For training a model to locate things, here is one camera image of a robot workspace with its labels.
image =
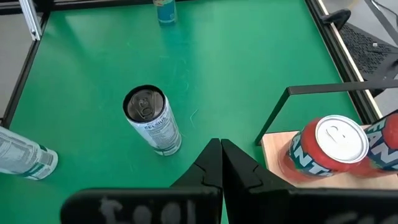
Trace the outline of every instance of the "black plastic part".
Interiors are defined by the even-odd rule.
[[[223,148],[219,139],[212,139],[171,187],[216,187],[223,188]]]
[[[261,213],[252,223],[398,223],[398,191],[290,189],[252,195]]]
[[[321,20],[324,24],[334,23],[336,28],[340,30],[346,24],[350,16],[351,11],[349,9],[340,9],[327,16],[321,16]]]
[[[222,139],[221,144],[224,155],[223,190],[229,223],[274,223],[270,221],[280,210],[272,208],[277,208],[278,203],[271,204],[269,202],[275,201],[257,195],[280,189],[294,189],[294,186],[261,167],[230,140]]]
[[[63,204],[62,224],[219,224],[222,192],[183,189],[88,189]]]

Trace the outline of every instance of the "silver can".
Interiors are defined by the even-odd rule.
[[[0,127],[0,172],[40,180],[57,164],[58,155],[53,150]]]
[[[143,85],[131,90],[123,101],[129,123],[162,156],[178,151],[182,138],[169,100],[156,86]]]

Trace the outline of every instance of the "energy drink can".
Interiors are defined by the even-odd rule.
[[[294,182],[306,182],[347,172],[368,153],[369,143],[362,128],[340,115],[314,119],[298,132],[279,167]]]
[[[129,123],[161,156],[178,151],[182,138],[169,100],[160,89],[143,85],[131,90],[123,101]]]
[[[175,0],[154,0],[157,19],[161,24],[172,24],[177,20]]]
[[[398,173],[398,111],[365,129],[369,152],[350,172],[357,177],[381,177]]]
[[[0,127],[0,172],[40,180],[57,164],[58,155],[53,150]]]

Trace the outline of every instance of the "green table surface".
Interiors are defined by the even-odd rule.
[[[254,138],[283,90],[341,82],[304,0],[197,0],[177,11],[168,27],[153,5],[51,13],[11,130],[60,160],[41,181],[0,174],[3,223],[58,223],[80,189],[168,187],[211,138],[265,165]],[[173,156],[155,154],[124,117],[125,94],[143,84],[170,100],[183,134]],[[295,96],[270,131],[327,114],[358,121],[346,93]]]

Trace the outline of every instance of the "gray floor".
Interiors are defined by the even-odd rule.
[[[389,7],[398,13],[398,0],[377,0],[379,3]],[[349,8],[351,17],[348,22],[379,39],[396,46],[390,35],[383,28],[377,17],[372,13],[369,6],[363,0],[323,0],[329,12]],[[379,7],[380,11],[387,17],[390,23],[398,30],[396,17],[391,12]],[[383,115],[398,109],[398,88],[388,89],[375,97],[375,101]]]
[[[0,16],[0,39],[0,117],[2,117],[32,43],[22,14]]]

